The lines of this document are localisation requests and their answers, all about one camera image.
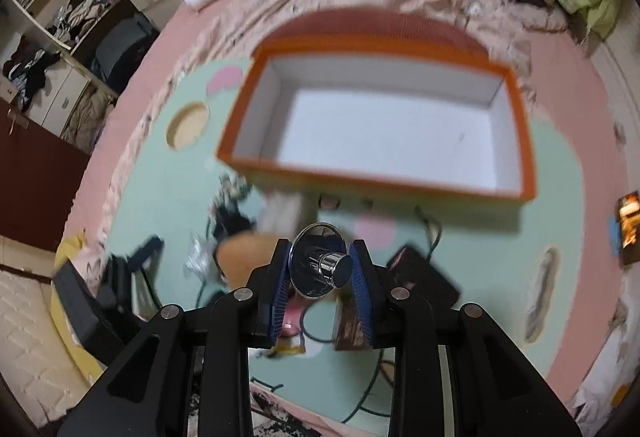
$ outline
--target metal screw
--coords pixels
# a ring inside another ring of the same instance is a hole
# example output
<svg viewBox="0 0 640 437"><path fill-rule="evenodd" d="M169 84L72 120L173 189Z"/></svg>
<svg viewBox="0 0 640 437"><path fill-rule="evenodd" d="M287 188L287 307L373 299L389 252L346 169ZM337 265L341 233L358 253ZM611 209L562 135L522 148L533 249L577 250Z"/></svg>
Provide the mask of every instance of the metal screw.
<svg viewBox="0 0 640 437"><path fill-rule="evenodd" d="M249 300L253 295L254 295L254 292L247 287L241 287L240 289L236 289L234 291L234 298L240 302L244 302L244 300Z"/></svg>
<svg viewBox="0 0 640 437"><path fill-rule="evenodd" d="M406 300L409 298L409 291L404 287L394 287L391 290L391 296L393 296L396 300Z"/></svg>
<svg viewBox="0 0 640 437"><path fill-rule="evenodd" d="M465 305L465 314L469 318L480 318L482 316L482 307L475 303Z"/></svg>
<svg viewBox="0 0 640 437"><path fill-rule="evenodd" d="M160 316L165 320L175 318L178 314L180 314L180 308L177 305L165 305L160 311Z"/></svg>

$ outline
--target mint green table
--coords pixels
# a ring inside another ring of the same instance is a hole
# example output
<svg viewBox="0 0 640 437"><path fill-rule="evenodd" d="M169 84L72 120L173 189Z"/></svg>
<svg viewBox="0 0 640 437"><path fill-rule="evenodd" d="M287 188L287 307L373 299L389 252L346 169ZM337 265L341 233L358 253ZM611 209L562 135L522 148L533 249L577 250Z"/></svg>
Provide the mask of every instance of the mint green table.
<svg viewBox="0 0 640 437"><path fill-rule="evenodd" d="M130 175L113 223L107 250L126 254L146 237L165 241L158 268L152 273L163 303L194 307L200 283L183 268L192 233L204 234L207 205L218 191L219 177L230 170L214 158L218 138L236 97L233 88L207 94L207 84L225 67L245 71L250 62L211 62L184 78L162 109ZM186 103L202 100L210 110L204 135L193 145L174 152L165 141L166 127ZM455 200L438 200L424 210L444 226L434 261L463 290L461 303L482 305L544 375L558 350L564 324L575 293L580 266L584 217L582 173L577 158L553 127L531 123L538 169L539 194L522 207L519 217L502 219L469 211ZM242 211L255 217L261 208L259 192L252 192ZM364 238L372 260L383 265L404 243L426 252L424 229L411 208L387 206L385 212L367 211L361 201L343 201L339 210L321 212L319 220L338 226L344 233ZM570 221L567 212L571 212ZM545 329L538 341L524 344L526 297L543 254L558 249L561 263ZM210 284L206 296L222 288ZM146 289L134 284L135 301L141 313L152 314ZM306 324L322 336L331 332L334 307L314 306ZM282 397L334 420L346 417L370 380L375 353L336 353L330 345L307 342L302 356L250 358L250 375L272 385ZM391 392L379 380L366 402L370 409L390 409ZM387 421L359 412L350 424L377 435L386 435Z"/></svg>

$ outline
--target door handle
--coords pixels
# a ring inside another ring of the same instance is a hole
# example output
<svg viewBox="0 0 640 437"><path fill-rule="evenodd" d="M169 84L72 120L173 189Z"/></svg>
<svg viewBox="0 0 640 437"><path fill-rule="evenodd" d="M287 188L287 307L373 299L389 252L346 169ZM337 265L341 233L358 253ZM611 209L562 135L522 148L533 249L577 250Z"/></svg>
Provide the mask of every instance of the door handle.
<svg viewBox="0 0 640 437"><path fill-rule="evenodd" d="M14 133L14 127L17 124L20 128L28 128L29 127L29 119L23 116L20 112L15 109L9 109L6 113L6 117L11 120L11 128L9 129L9 136Z"/></svg>

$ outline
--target blue gripper pad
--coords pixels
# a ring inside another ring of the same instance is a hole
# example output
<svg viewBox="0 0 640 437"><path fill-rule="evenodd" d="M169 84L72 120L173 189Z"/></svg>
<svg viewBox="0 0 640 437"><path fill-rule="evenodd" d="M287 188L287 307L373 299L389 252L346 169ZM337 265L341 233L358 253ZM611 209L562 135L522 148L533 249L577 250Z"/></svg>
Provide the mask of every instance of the blue gripper pad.
<svg viewBox="0 0 640 437"><path fill-rule="evenodd" d="M360 320L360 328L367 338L369 345L373 345L374 328L373 328L373 304L369 295L369 287L362 272L362 263L360 255L354 244L349 247L349 256L353 260L353 269L351 270L351 289L356 301L358 309L358 319Z"/></svg>
<svg viewBox="0 0 640 437"><path fill-rule="evenodd" d="M287 302L289 301L289 285L291 279L289 276L289 257L290 257L291 243L287 246L286 258L280 268L280 277L278 278L278 284L276 286L276 292L271 304L271 319L269 324L269 337L271 345L276 344L276 340L282 332L282 322L284 320L284 311L287 308Z"/></svg>

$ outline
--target round table hole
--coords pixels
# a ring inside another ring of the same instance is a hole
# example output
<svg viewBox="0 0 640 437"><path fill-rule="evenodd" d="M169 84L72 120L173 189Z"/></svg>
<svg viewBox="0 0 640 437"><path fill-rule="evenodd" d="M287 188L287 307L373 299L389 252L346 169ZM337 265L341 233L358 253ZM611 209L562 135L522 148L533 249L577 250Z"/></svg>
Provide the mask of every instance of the round table hole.
<svg viewBox="0 0 640 437"><path fill-rule="evenodd" d="M166 144L181 150L195 143L209 123L209 107L203 102L193 102L182 107L171 118L166 129Z"/></svg>

